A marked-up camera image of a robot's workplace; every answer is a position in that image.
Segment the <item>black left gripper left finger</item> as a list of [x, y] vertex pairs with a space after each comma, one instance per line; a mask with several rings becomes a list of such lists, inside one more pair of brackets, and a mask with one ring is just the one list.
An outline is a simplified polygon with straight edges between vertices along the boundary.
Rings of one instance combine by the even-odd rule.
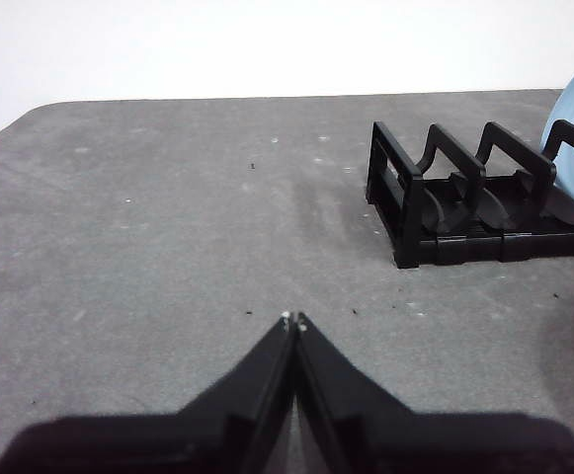
[[282, 316], [229, 372], [175, 413], [71, 416], [19, 432], [0, 473], [261, 473], [293, 390]]

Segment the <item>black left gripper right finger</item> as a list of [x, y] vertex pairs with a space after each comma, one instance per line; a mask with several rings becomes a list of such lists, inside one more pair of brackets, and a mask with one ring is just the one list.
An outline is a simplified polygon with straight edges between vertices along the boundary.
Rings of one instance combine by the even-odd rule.
[[304, 313], [297, 401], [332, 473], [574, 473], [574, 434], [524, 413], [420, 413], [357, 369]]

